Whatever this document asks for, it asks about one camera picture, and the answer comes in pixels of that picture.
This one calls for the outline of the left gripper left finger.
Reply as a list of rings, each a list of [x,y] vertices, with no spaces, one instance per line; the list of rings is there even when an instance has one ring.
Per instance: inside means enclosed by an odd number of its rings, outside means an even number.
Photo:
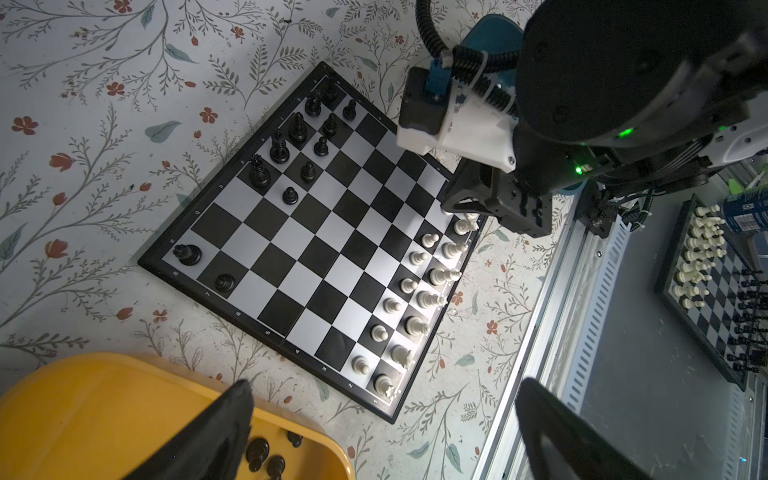
[[[129,479],[234,479],[246,449],[254,398],[250,384],[237,381]]]

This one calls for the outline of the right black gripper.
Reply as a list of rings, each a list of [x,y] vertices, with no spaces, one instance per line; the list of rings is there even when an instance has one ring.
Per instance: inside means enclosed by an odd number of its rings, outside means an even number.
[[[441,190],[443,210],[494,217],[513,233],[532,238],[552,232],[552,195],[527,192],[511,174],[462,158]]]

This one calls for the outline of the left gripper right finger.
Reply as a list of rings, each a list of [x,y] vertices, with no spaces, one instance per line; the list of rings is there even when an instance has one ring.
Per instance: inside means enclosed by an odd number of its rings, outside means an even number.
[[[534,478],[649,477],[535,379],[521,382],[515,408]]]

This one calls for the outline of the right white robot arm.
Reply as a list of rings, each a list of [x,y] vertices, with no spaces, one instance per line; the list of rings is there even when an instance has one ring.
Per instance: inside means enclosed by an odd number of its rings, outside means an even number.
[[[704,184],[767,150],[763,1],[545,1],[518,49],[448,47],[431,5],[415,7],[428,51],[517,119],[513,170],[464,159],[442,206],[532,237],[552,229],[552,194],[585,180],[587,217],[641,192]]]

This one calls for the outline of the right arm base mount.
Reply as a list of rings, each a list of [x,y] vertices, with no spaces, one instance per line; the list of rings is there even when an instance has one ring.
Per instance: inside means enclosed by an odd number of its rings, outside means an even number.
[[[614,198],[607,188],[588,180],[579,195],[574,217],[589,233],[607,239],[615,223],[631,232],[643,229],[654,198],[654,189]]]

